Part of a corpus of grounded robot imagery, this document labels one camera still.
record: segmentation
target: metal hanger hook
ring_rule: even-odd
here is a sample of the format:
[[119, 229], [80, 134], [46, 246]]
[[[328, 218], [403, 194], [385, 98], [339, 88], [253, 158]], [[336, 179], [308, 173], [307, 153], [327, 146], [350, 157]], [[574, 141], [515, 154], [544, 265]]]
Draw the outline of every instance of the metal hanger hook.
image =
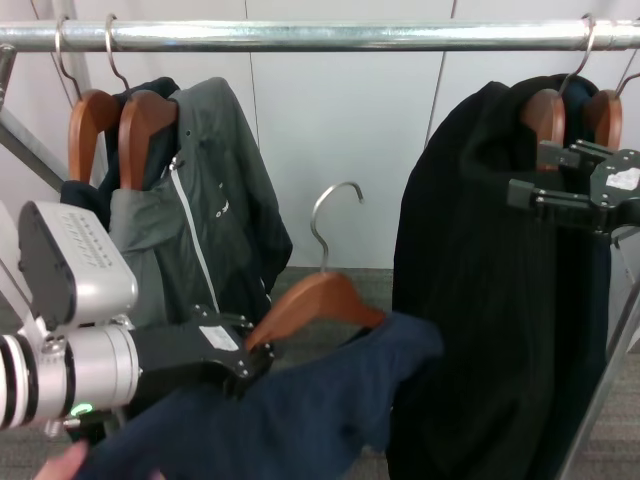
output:
[[573, 77], [575, 77], [576, 75], [578, 75], [582, 69], [584, 68], [584, 66], [587, 64], [587, 60], [589, 60], [589, 55], [591, 55], [591, 50], [593, 50], [593, 42], [596, 39], [596, 18], [590, 14], [587, 13], [586, 15], [583, 15], [582, 19], [584, 20], [585, 18], [587, 18], [589, 20], [589, 39], [587, 40], [587, 50], [584, 53], [584, 57], [582, 58], [582, 62], [580, 63], [580, 66], [578, 67], [578, 69], [573, 72], [570, 73], [569, 75], [567, 75], [564, 79], [564, 81], [562, 82], [562, 85], [560, 85], [560, 90], [558, 90], [558, 93], [562, 96], [562, 93], [565, 91], [565, 89], [567, 88], [567, 86], [569, 85], [569, 81], [571, 81], [571, 79]]
[[633, 52], [633, 55], [631, 55], [631, 58], [629, 59], [629, 63], [627, 63], [627, 68], [625, 68], [624, 72], [622, 73], [622, 77], [620, 77], [620, 83], [618, 83], [618, 88], [616, 88], [616, 98], [620, 97], [620, 95], [622, 94], [622, 91], [624, 90], [624, 87], [627, 86], [627, 83], [629, 83], [634, 78], [640, 77], [640, 73], [636, 73], [634, 75], [629, 75], [627, 78], [625, 78], [625, 75], [629, 72], [629, 69], [631, 68], [633, 59], [636, 58], [636, 53], [638, 53], [637, 48], [635, 52]]
[[61, 47], [61, 42], [62, 42], [62, 24], [66, 21], [69, 20], [69, 16], [68, 15], [60, 15], [60, 18], [58, 18], [58, 23], [56, 25], [56, 34], [53, 37], [55, 46], [56, 46], [56, 56], [58, 58], [58, 66], [60, 67], [60, 71], [62, 72], [62, 74], [67, 77], [69, 80], [71, 80], [71, 82], [73, 83], [74, 88], [76, 89], [76, 93], [78, 94], [78, 100], [80, 100], [82, 98], [82, 92], [80, 92], [80, 85], [78, 85], [78, 81], [72, 77], [69, 72], [67, 72], [67, 69], [64, 67], [64, 61], [62, 60], [62, 47]]
[[360, 185], [355, 182], [343, 182], [327, 188], [325, 192], [320, 195], [320, 198], [318, 198], [318, 201], [313, 207], [313, 212], [311, 213], [311, 233], [313, 233], [313, 236], [316, 237], [318, 242], [320, 242], [320, 245], [322, 245], [322, 264], [320, 265], [321, 272], [325, 272], [327, 270], [327, 262], [329, 261], [329, 245], [327, 245], [327, 242], [324, 241], [324, 238], [320, 236], [320, 234], [318, 233], [318, 229], [316, 228], [318, 210], [320, 209], [320, 205], [322, 205], [322, 202], [324, 202], [329, 195], [331, 195], [338, 188], [347, 185], [355, 188], [356, 194], [358, 195], [358, 200], [360, 201], [360, 203], [364, 203], [364, 197], [362, 196], [362, 189], [360, 188]]
[[116, 68], [116, 64], [113, 61], [113, 51], [111, 48], [113, 45], [113, 33], [111, 32], [111, 24], [117, 18], [118, 17], [116, 17], [113, 13], [110, 13], [109, 15], [107, 15], [107, 24], [104, 27], [104, 40], [107, 46], [107, 56], [109, 57], [109, 64], [111, 64], [111, 70], [113, 70], [113, 73], [116, 75], [116, 77], [122, 80], [122, 83], [124, 83], [125, 93], [128, 94], [129, 82], [127, 82], [127, 79], [124, 78], [124, 76], [121, 75], [120, 72], [118, 72], [118, 69]]

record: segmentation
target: floor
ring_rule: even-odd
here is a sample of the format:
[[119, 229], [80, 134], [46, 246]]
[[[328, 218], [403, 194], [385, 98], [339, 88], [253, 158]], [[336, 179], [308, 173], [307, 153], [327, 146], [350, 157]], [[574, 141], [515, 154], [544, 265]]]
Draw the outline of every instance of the floor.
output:
[[[281, 275], [274, 298], [309, 273], [291, 269]], [[391, 303], [391, 273], [377, 270], [349, 270], [365, 300], [381, 308]], [[6, 302], [0, 302], [0, 333], [15, 332], [19, 325]], [[317, 322], [303, 330], [284, 347], [279, 367], [321, 356], [351, 334], [350, 328]], [[47, 439], [38, 428], [0, 433], [0, 480], [27, 480], [49, 455], [60, 452], [66, 438]], [[591, 439], [575, 465], [575, 480], [631, 480], [640, 478], [640, 355], [629, 355]], [[366, 451], [346, 480], [388, 479], [383, 455]]]

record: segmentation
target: label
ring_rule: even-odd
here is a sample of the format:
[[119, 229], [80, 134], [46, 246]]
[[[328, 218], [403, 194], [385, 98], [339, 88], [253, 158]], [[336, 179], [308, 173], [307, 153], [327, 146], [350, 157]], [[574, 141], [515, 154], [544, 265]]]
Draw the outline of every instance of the label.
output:
[[200, 330], [214, 348], [226, 352], [235, 352], [238, 350], [238, 345], [233, 341], [233, 338], [231, 338], [231, 335], [227, 333], [224, 327], [200, 327]]
[[640, 180], [640, 168], [630, 168], [624, 172], [613, 173], [607, 177], [607, 187], [621, 190], [635, 190]]

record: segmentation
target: finger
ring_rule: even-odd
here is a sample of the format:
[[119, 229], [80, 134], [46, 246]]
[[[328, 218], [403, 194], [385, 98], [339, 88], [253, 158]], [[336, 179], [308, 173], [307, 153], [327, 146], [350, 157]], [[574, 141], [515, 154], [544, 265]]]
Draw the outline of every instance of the finger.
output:
[[76, 443], [60, 457], [47, 461], [35, 480], [71, 480], [86, 456], [87, 445]]

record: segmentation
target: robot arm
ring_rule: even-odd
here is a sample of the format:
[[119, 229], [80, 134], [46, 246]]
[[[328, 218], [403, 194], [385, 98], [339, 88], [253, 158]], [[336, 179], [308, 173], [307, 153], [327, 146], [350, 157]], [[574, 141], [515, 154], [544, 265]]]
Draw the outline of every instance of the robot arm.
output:
[[18, 233], [33, 299], [22, 334], [0, 337], [0, 429], [107, 411], [193, 382], [238, 395], [268, 369], [269, 346], [244, 346], [253, 325], [205, 306], [186, 324], [134, 330], [136, 279], [92, 212], [29, 202]]

